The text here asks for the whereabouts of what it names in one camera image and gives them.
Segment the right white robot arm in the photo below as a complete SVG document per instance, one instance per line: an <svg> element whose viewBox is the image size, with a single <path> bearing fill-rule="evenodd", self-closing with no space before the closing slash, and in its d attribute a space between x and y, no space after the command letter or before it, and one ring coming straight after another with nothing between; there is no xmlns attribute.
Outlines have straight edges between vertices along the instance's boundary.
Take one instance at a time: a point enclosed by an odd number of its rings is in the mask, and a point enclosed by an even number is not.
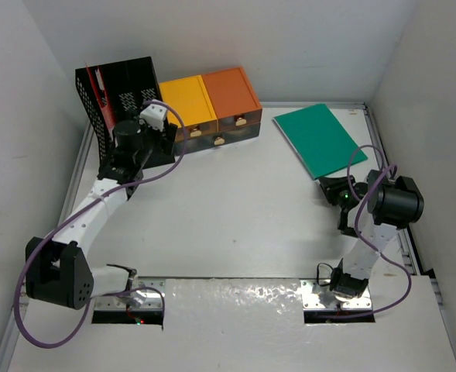
<svg viewBox="0 0 456 372"><path fill-rule="evenodd" d="M357 239L331 272L328 288L342 298L362 296L389 241L423 213L424 199L411 177L389 181L380 175L371 170L365 182L346 177L318 179L327 202L341 209L338 230Z"/></svg>

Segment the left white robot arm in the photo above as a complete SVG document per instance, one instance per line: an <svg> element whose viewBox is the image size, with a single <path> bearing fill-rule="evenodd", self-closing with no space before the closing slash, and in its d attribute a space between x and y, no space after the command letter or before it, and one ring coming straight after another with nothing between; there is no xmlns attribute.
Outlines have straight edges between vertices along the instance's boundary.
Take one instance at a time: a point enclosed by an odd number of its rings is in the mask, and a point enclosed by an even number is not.
<svg viewBox="0 0 456 372"><path fill-rule="evenodd" d="M26 293L30 298L80 309L92 298L130 289L136 271L107 264L90 267L87 256L109 218L144 181L155 156L173 154L178 127L164 119L127 119L113 129L114 145L101 161L91 190L56 233L26 246Z"/></svg>

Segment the black mesh file organizer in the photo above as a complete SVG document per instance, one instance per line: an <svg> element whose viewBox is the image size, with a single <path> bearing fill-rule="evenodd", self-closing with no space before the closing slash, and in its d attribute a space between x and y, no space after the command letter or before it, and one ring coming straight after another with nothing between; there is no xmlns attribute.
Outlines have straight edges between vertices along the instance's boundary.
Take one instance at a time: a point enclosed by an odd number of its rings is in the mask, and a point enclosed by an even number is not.
<svg viewBox="0 0 456 372"><path fill-rule="evenodd" d="M105 88L115 116L115 124L126 119L135 119L144 108L144 101L161 101L159 83L151 57L122 60L114 63L94 65L101 68ZM99 165L115 145L99 109L97 99L85 67L74 72L75 86L87 117L98 141Z"/></svg>

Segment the red folder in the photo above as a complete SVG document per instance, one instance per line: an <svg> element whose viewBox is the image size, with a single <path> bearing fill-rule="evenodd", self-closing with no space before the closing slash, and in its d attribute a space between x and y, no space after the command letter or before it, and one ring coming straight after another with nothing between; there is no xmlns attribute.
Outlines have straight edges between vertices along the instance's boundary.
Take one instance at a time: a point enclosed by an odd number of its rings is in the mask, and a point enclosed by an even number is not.
<svg viewBox="0 0 456 372"><path fill-rule="evenodd" d="M110 98L108 97L108 92L105 88L101 68L99 66L89 67L87 64L85 64L85 70L89 77L95 98L97 99L99 109L101 110L105 126L109 134L111 135L115 127L115 116L111 108L111 102Z"/></svg>

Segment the orange yellow drawer cabinet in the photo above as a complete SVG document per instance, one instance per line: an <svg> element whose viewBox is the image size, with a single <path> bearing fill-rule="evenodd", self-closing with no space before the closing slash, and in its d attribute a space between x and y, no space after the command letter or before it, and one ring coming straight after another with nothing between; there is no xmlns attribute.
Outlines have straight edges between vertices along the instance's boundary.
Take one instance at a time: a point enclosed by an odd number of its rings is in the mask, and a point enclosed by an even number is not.
<svg viewBox="0 0 456 372"><path fill-rule="evenodd" d="M241 66L166 81L163 101L175 109L186 130L177 130L173 153L193 153L256 138L262 105Z"/></svg>

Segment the green folder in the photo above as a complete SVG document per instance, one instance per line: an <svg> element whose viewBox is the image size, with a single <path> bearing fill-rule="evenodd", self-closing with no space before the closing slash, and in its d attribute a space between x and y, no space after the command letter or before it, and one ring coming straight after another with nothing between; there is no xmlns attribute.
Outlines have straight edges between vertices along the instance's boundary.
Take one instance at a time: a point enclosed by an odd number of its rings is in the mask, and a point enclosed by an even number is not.
<svg viewBox="0 0 456 372"><path fill-rule="evenodd" d="M325 104L278 115L273 121L314 179L368 159Z"/></svg>

